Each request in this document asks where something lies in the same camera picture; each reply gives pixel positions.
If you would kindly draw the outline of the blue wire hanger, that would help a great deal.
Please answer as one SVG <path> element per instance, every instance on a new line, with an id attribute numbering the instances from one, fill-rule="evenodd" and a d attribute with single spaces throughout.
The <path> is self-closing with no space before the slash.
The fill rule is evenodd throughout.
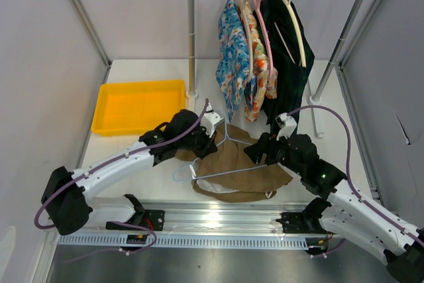
<path id="1" fill-rule="evenodd" d="M 218 142 L 216 144 L 216 146 L 222 145 L 227 140 L 233 141 L 233 142 L 241 142 L 242 144 L 246 144 L 248 146 L 251 145 L 251 143 L 249 143 L 249 142 L 241 141 L 241 140 L 234 139 L 234 138 L 230 137 L 229 132 L 228 132 L 228 124 L 224 119 L 221 119 L 216 124 L 214 124 L 213 128 L 216 129 L 217 127 L 219 127 L 221 125 L 224 125 L 225 134 L 224 134 L 224 138 L 220 142 Z M 224 175 L 227 175 L 227 174 L 232 174 L 232 173 L 237 173 L 237 172 L 247 172 L 247 171 L 257 170 L 257 169 L 260 169 L 260 168 L 267 167 L 266 164 L 259 164 L 259 165 L 255 165 L 254 167 L 251 167 L 251 168 L 241 168 L 241 169 L 235 169 L 235 170 L 227 170 L 227 171 L 218 172 L 218 173 L 214 173 L 214 174 L 198 176 L 197 171 L 199 169 L 199 165 L 198 165 L 199 161 L 200 161 L 200 158 L 197 157 L 197 158 L 193 159 L 191 162 L 188 162 L 187 165 L 182 166 L 182 167 L 178 168 L 177 170 L 175 170 L 172 173 L 173 181 L 175 181 L 175 182 L 188 182 L 188 181 L 192 181 L 192 180 L 201 180 L 201 179 L 211 178 L 211 177 L 215 177 L 215 176 L 224 176 Z M 189 170 L 190 177 L 186 177 L 186 178 L 182 178 L 182 179 L 178 178 L 178 174 L 180 172 L 183 172 L 185 169 Z"/>

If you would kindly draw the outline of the tan brown skirt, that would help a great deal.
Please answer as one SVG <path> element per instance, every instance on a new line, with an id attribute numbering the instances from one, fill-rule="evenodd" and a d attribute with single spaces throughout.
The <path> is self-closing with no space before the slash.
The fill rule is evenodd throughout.
<path id="1" fill-rule="evenodd" d="M 233 125 L 228 125 L 229 136 L 241 141 L 254 144 L 247 131 Z M 221 125 L 217 128 L 216 142 L 224 138 L 225 128 Z M 217 152 L 206 156 L 199 161 L 198 176 L 214 174 L 227 170 L 251 168 L 255 164 L 244 153 L 248 145 L 241 142 L 225 141 L 217 147 Z M 179 150 L 175 158 L 185 162 L 191 162 L 196 158 L 192 151 Z M 293 178 L 280 166 L 273 164 L 265 168 L 247 172 L 237 172 L 224 176 L 192 180 L 191 186 L 194 192 L 203 196 L 211 197 L 227 203 L 246 203 L 262 201 L 273 198 L 278 190 L 288 185 Z"/>

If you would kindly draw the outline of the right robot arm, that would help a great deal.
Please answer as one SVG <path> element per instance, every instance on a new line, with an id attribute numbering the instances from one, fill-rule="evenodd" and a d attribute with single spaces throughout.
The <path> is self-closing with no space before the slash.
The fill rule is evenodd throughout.
<path id="1" fill-rule="evenodd" d="M 397 282 L 423 281 L 423 230 L 366 196 L 346 174 L 320 158 L 307 135 L 277 139 L 261 135 L 245 153 L 258 164 L 281 164 L 300 177 L 315 195 L 302 223 L 310 232 L 321 228 L 369 252 Z"/>

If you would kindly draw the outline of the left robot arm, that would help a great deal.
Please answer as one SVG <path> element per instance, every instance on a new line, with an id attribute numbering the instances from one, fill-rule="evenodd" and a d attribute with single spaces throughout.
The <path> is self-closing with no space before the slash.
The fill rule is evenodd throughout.
<path id="1" fill-rule="evenodd" d="M 98 195 L 137 172 L 175 157 L 179 150 L 192 151 L 198 158 L 216 152 L 217 126 L 223 122 L 224 118 L 210 107 L 200 115 L 182 109 L 171 121 L 144 133 L 108 159 L 72 171 L 64 166 L 55 169 L 42 195 L 42 206 L 36 212 L 35 226 L 55 228 L 61 235 L 70 235 L 87 225 L 108 230 L 135 230 L 140 226 L 152 229 L 152 220 L 134 195 L 115 199 Z M 42 212 L 47 213 L 51 224 L 40 223 Z"/>

